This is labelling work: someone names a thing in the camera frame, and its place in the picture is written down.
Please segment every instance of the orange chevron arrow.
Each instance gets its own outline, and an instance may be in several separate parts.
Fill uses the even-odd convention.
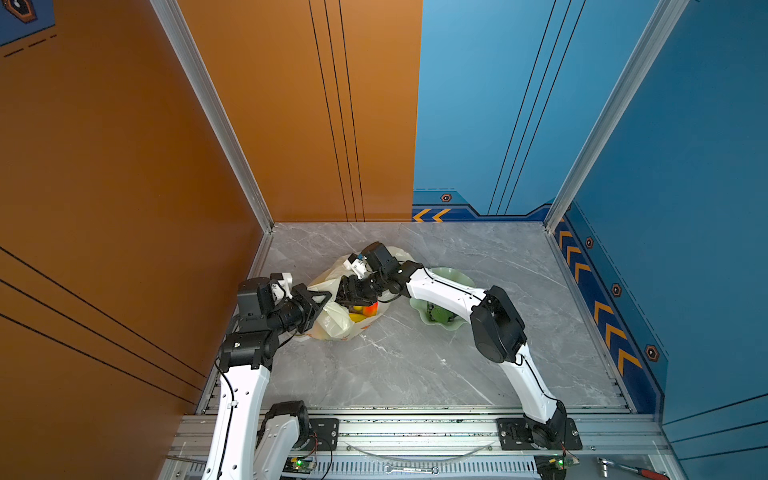
[[[565,262],[568,264],[568,266],[571,266],[571,253],[581,253],[581,250],[579,250],[577,247],[568,247],[565,249],[568,252],[568,256],[565,259]]]
[[[634,358],[632,355],[630,355],[629,353],[626,353],[622,349],[619,349],[619,373],[621,374],[621,376],[624,376],[624,360],[625,359],[637,365],[638,368],[641,368],[641,369],[643,368],[643,366],[640,364],[640,360]]]
[[[440,212],[439,214],[437,214],[437,215],[435,215],[434,217],[432,217],[432,219],[433,219],[435,222],[442,222],[442,218],[440,218],[440,217],[442,217],[442,215],[443,215],[443,214],[446,214],[446,213],[448,213],[449,211],[451,211],[451,209],[450,209],[450,208],[446,208],[445,210],[443,210],[443,211],[442,211],[442,212]]]
[[[616,335],[619,335],[623,339],[627,339],[627,336],[616,328],[615,326],[611,325],[610,323],[605,324],[605,344],[608,346],[608,349],[611,349],[611,334],[614,333]]]
[[[605,303],[595,302],[594,303],[594,322],[595,324],[600,323],[598,321],[598,316],[600,315],[600,310],[603,310],[604,312],[608,312],[611,315],[614,315],[614,311]]]
[[[574,277],[576,278],[576,283],[578,283],[578,273],[581,270],[586,270],[588,272],[592,271],[592,269],[589,267],[589,265],[584,265],[583,263],[576,262],[576,271],[574,272]]]
[[[423,222],[424,220],[422,220],[422,215],[423,215],[423,214],[426,214],[426,213],[427,213],[427,212],[429,212],[430,210],[431,210],[431,208],[425,208],[424,210],[422,210],[422,211],[418,212],[418,213],[417,213],[417,214],[416,214],[416,215],[413,217],[413,220],[416,220],[417,222]]]
[[[573,237],[573,234],[566,230],[560,232],[560,250],[563,250],[563,237]]]

